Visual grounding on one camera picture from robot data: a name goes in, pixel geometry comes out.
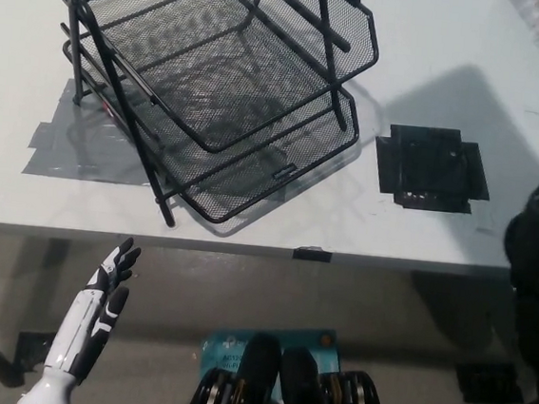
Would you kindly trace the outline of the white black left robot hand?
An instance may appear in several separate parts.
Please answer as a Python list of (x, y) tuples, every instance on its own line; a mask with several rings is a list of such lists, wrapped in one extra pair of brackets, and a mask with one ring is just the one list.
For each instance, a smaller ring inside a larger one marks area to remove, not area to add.
[(87, 378), (108, 343), (122, 313), (129, 290), (124, 281), (141, 255), (132, 238), (116, 246), (101, 262), (71, 303), (48, 350), (45, 366)]

